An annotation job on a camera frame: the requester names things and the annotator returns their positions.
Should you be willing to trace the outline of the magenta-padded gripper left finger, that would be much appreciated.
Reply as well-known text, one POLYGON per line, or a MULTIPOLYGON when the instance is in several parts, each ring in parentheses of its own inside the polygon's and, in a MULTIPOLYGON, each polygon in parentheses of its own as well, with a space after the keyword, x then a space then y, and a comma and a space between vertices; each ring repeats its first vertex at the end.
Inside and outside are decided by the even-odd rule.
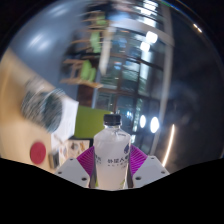
POLYGON ((94 189, 96 185, 94 147, 90 147, 77 158, 69 157, 55 175, 78 186, 94 189))

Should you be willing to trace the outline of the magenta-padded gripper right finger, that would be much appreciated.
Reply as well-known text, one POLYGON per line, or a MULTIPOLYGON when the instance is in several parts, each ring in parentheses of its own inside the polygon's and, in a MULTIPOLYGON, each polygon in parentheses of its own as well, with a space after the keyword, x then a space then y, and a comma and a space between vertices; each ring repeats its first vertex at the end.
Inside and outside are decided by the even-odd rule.
POLYGON ((162 166, 156 156, 147 156, 139 148, 130 147, 127 187, 140 188, 157 181, 169 172, 162 166))

